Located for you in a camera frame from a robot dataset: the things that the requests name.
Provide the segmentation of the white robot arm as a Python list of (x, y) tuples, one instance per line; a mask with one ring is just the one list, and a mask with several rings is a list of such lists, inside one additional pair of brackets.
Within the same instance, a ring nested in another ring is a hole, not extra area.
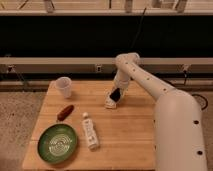
[(195, 98), (142, 69), (137, 53), (120, 54), (115, 86), (133, 78), (155, 100), (156, 171), (208, 171), (202, 110)]

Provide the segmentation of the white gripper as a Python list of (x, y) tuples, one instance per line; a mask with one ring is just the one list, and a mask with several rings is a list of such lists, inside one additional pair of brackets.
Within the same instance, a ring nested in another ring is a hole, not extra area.
[(125, 90), (128, 88), (130, 83), (130, 77), (123, 71), (118, 70), (114, 78), (113, 89), (122, 89)]

